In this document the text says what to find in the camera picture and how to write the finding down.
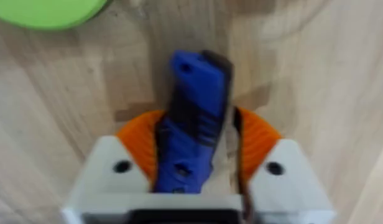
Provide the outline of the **white orange right gripper right finger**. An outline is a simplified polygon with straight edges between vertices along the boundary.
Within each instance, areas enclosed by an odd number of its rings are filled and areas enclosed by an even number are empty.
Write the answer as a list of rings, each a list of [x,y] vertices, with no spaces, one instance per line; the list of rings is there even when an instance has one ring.
[[[238,177],[246,213],[332,215],[334,208],[299,144],[251,111],[234,110]]]

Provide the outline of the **white orange right gripper left finger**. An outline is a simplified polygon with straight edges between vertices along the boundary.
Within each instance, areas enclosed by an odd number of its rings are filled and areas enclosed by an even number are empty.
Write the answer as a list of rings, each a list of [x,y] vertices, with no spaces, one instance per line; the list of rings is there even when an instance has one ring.
[[[149,111],[128,121],[115,135],[100,137],[74,188],[92,195],[151,191],[158,170],[155,125],[163,116],[162,110]]]

